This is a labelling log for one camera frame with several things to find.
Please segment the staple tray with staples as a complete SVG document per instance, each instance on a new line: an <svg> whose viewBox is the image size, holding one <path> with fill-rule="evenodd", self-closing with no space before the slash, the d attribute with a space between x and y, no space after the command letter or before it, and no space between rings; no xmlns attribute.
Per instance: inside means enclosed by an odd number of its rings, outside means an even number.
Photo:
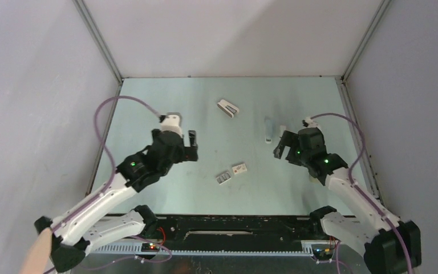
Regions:
<svg viewBox="0 0 438 274"><path fill-rule="evenodd" d="M223 173L216 176L216 181L219 185L224 184L228 181L230 181L232 178L229 171L224 171Z"/></svg>

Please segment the staple box sleeve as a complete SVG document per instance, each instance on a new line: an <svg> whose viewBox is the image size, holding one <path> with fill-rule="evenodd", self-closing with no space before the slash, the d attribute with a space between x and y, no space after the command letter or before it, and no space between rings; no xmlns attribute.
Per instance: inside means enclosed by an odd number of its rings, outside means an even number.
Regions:
<svg viewBox="0 0 438 274"><path fill-rule="evenodd" d="M245 163L240 163L240 164L237 164L237 165L232 167L232 171L235 175L242 174L242 173L246 172L247 170L248 169L247 169L247 166Z"/></svg>

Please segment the cream stapler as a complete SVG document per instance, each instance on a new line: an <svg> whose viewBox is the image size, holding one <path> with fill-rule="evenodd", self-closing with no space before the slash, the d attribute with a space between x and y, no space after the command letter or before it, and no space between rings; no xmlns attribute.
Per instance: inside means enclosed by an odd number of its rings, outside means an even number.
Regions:
<svg viewBox="0 0 438 274"><path fill-rule="evenodd" d="M317 178L314 178L311 175L309 175L309 181L312 182L312 183L318 183L319 182Z"/></svg>

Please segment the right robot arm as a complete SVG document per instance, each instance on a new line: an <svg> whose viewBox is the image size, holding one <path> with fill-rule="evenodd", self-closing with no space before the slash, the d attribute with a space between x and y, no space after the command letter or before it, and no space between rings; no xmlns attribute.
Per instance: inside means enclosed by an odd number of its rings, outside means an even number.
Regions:
<svg viewBox="0 0 438 274"><path fill-rule="evenodd" d="M307 168L309 175L336 194L354 214L349 221L336 209L325 206L310 214L309 231L317 239L332 236L363 257L371 273L407 273L422 263L420 228L403 222L391 213L349 174L348 164L327 152L325 139L317 127L297 133L284 131L273 151L286 160Z"/></svg>

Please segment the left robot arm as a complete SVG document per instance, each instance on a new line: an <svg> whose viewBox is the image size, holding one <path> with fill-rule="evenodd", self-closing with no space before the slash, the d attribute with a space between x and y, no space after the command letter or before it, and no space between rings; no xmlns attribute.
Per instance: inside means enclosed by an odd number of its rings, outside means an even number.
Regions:
<svg viewBox="0 0 438 274"><path fill-rule="evenodd" d="M146 205L125 214L112 226L98 226L111 209L135 196L168 174L173 165L198 161L197 134L188 132L190 145L177 126L152 130L152 144L126 157L108 181L64 214L42 216L34 223L37 233L51 231L50 260L57 273L78 266L91 251L124 237L152 237L157 232L156 215Z"/></svg>

